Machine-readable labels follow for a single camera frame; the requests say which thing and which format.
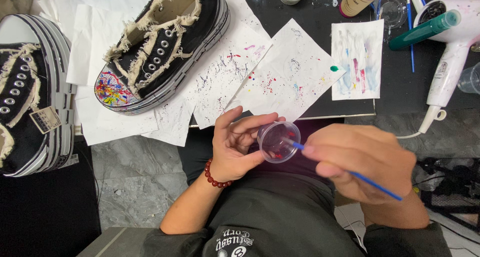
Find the right hand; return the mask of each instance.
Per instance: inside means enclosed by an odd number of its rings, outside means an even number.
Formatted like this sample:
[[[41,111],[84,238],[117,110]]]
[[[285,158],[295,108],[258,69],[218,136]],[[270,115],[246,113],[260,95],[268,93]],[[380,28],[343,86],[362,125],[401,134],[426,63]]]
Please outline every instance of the right hand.
[[[362,203],[396,200],[347,171],[362,174],[401,197],[412,190],[415,154],[403,149],[395,135],[374,126],[329,125],[308,137],[302,154],[320,162],[317,174],[330,178],[343,196]]]

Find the white paper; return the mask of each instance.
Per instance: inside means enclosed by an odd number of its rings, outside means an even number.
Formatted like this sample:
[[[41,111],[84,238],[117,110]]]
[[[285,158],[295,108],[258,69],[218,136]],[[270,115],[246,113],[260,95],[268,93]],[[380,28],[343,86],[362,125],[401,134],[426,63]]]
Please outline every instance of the white paper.
[[[181,95],[171,97],[153,109],[158,130],[141,136],[184,147],[194,108],[195,105]]]
[[[272,38],[273,46],[226,108],[241,103],[254,115],[277,112],[298,119],[345,70],[293,19]]]
[[[384,20],[332,24],[332,57],[346,73],[332,86],[332,100],[380,98]]]
[[[234,18],[223,37],[187,72],[177,94],[194,102],[200,129],[211,126],[223,113],[245,77],[272,45],[246,24]]]
[[[117,44],[123,32],[123,21],[129,19],[131,15],[127,13],[83,4],[77,6],[67,71],[68,83],[90,87],[95,85],[105,66],[103,55],[110,46]]]
[[[149,0],[55,0],[57,4],[58,17],[60,20],[60,28],[65,36],[73,41],[74,23],[73,18],[77,11],[77,5],[86,4],[92,7],[129,13],[133,19],[138,16]]]
[[[100,104],[93,87],[92,96],[76,100],[83,135],[89,146],[159,129],[154,111],[136,115],[115,113]]]
[[[255,16],[252,9],[248,6],[245,0],[226,0],[228,9],[231,13],[236,15],[236,18],[246,23],[251,29],[257,32],[265,39],[270,39],[267,31],[262,26],[257,16]]]

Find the red paint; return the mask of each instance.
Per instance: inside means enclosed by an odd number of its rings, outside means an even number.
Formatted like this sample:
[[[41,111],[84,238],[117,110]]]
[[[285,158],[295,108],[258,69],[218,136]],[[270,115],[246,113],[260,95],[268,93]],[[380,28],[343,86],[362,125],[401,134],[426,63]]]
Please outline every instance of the red paint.
[[[357,83],[360,82],[359,78],[359,62],[357,61],[357,58],[353,58],[353,65],[355,67],[355,77],[357,78]]]
[[[360,77],[361,77],[361,93],[365,93],[365,71],[362,69],[360,70]]]

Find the black canvas sneaker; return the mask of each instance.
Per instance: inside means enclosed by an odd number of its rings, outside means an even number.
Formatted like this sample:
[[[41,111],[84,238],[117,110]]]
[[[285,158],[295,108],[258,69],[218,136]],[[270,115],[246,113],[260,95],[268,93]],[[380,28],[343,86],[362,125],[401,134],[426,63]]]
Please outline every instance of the black canvas sneaker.
[[[46,19],[18,14],[0,22],[0,172],[5,176],[54,170],[69,159],[70,101],[76,90],[65,82],[69,54],[62,33]]]
[[[225,0],[150,0],[105,54],[107,63],[95,84],[97,99],[122,114],[161,104],[229,24]]]

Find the marble floor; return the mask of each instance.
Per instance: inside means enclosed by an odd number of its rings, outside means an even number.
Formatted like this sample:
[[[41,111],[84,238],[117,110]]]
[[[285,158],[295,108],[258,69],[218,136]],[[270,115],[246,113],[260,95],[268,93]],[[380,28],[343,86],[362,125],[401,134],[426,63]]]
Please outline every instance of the marble floor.
[[[346,118],[345,123],[375,125],[404,136],[416,132],[423,115],[352,117]],[[480,157],[480,111],[449,111],[443,121],[434,121],[426,134],[400,143],[419,158]],[[158,227],[167,209],[187,188],[174,145],[131,136],[93,145],[92,156],[101,192],[99,211],[103,230]]]

